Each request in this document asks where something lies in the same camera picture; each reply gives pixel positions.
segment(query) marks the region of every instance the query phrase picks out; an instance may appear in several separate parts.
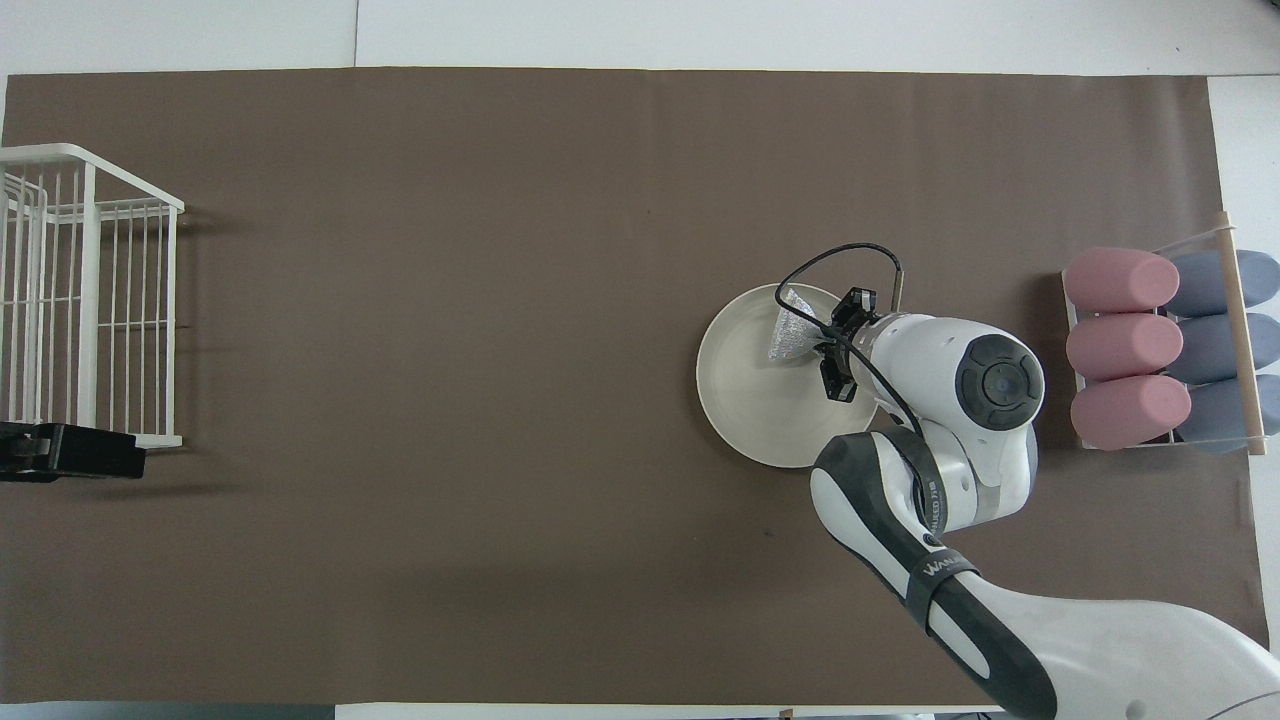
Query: pink cylinder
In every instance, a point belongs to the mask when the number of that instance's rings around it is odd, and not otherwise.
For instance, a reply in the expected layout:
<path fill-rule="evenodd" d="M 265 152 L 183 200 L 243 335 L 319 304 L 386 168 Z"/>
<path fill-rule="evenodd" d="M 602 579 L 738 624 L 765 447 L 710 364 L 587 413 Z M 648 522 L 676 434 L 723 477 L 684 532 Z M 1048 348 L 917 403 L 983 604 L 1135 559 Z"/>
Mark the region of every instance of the pink cylinder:
<path fill-rule="evenodd" d="M 1160 437 L 1190 415 L 1187 386 L 1165 375 L 1138 375 L 1089 386 L 1071 401 L 1071 424 L 1098 450 L 1120 450 Z"/>
<path fill-rule="evenodd" d="M 1066 336 L 1066 359 L 1091 380 L 1146 375 L 1176 360 L 1181 351 L 1178 323 L 1152 313 L 1089 318 Z"/>
<path fill-rule="evenodd" d="M 1066 268 L 1066 297 L 1088 313 L 1140 313 L 1178 292 L 1178 268 L 1132 247 L 1091 247 Z"/>

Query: brown paper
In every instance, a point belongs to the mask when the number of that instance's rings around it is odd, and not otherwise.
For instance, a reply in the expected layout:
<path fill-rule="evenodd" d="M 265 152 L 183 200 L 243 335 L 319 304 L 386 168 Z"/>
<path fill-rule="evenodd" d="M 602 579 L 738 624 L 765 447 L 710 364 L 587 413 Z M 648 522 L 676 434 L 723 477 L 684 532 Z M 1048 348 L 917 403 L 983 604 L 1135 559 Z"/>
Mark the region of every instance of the brown paper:
<path fill-rule="evenodd" d="M 1267 639 L 1243 455 L 1087 452 L 1068 416 L 1056 273 L 1208 227 L 1203 78 L 14 77 L 5 138 L 189 206 L 188 445 L 0 487 L 5 701 L 986 702 L 698 404 L 712 316 L 849 241 L 1047 372 L 1030 502 L 948 543 Z"/>

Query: wire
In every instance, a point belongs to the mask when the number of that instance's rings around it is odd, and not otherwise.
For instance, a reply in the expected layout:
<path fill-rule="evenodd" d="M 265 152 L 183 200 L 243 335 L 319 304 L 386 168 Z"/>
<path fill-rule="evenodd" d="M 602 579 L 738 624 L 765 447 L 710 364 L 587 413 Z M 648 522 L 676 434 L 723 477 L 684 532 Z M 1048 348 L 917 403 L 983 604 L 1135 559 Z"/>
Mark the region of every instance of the wire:
<path fill-rule="evenodd" d="M 908 405 L 905 400 L 902 400 L 902 396 L 899 395 L 899 392 L 893 387 L 893 384 L 890 383 L 888 379 L 886 379 L 884 375 L 879 372 L 879 369 L 876 365 L 872 364 L 872 361 L 870 361 L 869 357 L 867 357 L 865 355 L 861 354 L 860 350 L 858 350 L 856 347 L 854 347 L 854 343 L 850 342 L 849 338 L 846 338 L 844 336 L 844 333 L 841 333 L 840 331 L 837 331 L 835 327 L 828 325 L 827 323 L 823 323 L 818 318 L 814 318 L 813 315 L 805 313 L 804 310 L 801 310 L 801 309 L 799 309 L 799 307 L 796 307 L 794 305 L 788 305 L 785 300 L 782 300 L 782 293 L 786 291 L 786 287 L 788 284 L 791 284 L 791 282 L 794 279 L 796 279 L 796 277 L 800 275 L 800 273 L 804 273 L 805 270 L 808 270 L 809 268 L 812 268 L 812 266 L 817 265 L 818 263 L 826 260 L 827 258 L 831 258 L 832 255 L 836 255 L 837 252 L 845 252 L 846 250 L 874 250 L 874 251 L 884 255 L 886 258 L 888 258 L 893 263 L 893 268 L 897 272 L 902 272 L 902 263 L 899 261 L 897 255 L 893 255 L 893 252 L 890 251 L 890 249 L 884 247 L 883 245 L 876 245 L 874 242 L 850 242 L 847 245 L 841 245 L 841 246 L 837 246 L 837 247 L 832 247 L 831 250 L 827 250 L 826 252 L 820 252 L 817 256 L 809 259 L 805 264 L 800 265 L 795 270 L 791 270 L 791 274 L 788 274 L 786 278 L 783 278 L 783 281 L 780 282 L 778 287 L 773 291 L 773 300 L 778 305 L 781 305 L 782 309 L 788 310 L 794 315 L 796 315 L 796 316 L 799 316 L 799 318 L 801 318 L 804 320 L 808 320 L 808 322 L 813 323 L 814 325 L 817 325 L 823 332 L 824 336 L 833 338 L 836 342 L 838 342 L 840 345 L 842 345 L 845 347 L 845 350 L 849 351 L 850 355 L 852 355 L 854 357 L 856 357 L 858 361 L 861 363 L 863 366 L 867 368 L 870 372 L 872 377 L 876 378 L 876 380 L 881 384 L 881 387 L 884 388 L 884 392 L 887 392 L 890 395 L 890 397 L 893 398 L 893 402 L 896 402 L 897 406 L 902 410 L 902 414 L 906 415 L 906 420 L 909 423 L 911 423 L 911 430 L 914 430 L 915 434 L 918 434 L 918 436 L 920 436 L 923 438 L 924 437 L 924 429 L 920 427 L 919 418 L 915 416 L 915 413 L 911 411 L 911 406 Z"/>

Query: wire rack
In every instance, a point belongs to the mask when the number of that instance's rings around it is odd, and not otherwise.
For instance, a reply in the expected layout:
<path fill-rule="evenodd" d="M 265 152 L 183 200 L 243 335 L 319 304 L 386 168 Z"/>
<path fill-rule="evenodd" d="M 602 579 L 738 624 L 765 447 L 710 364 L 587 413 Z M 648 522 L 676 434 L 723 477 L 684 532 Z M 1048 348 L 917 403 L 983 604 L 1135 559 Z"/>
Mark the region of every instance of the wire rack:
<path fill-rule="evenodd" d="M 0 149 L 0 413 L 175 447 L 177 197 L 76 145 Z"/>

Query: white robot link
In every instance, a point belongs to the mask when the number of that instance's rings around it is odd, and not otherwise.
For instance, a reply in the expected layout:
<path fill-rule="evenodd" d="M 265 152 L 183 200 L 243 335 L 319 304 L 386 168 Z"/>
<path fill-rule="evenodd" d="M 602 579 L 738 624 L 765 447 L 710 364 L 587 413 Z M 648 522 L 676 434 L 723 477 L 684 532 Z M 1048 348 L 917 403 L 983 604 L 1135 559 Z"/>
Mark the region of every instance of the white robot link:
<path fill-rule="evenodd" d="M 877 315 L 850 291 L 820 329 L 828 397 L 870 392 L 900 425 L 832 438 L 810 488 L 832 537 L 861 559 L 916 624 L 992 700 L 1018 717 L 1245 720 L 1280 717 L 1280 662 L 1228 624 L 1143 601 L 1037 597 L 983 579 L 946 547 L 947 530 L 1018 511 L 1037 469 L 1032 420 L 1044 382 L 1011 334 L 969 320 Z M 851 363 L 850 357 L 856 360 Z"/>

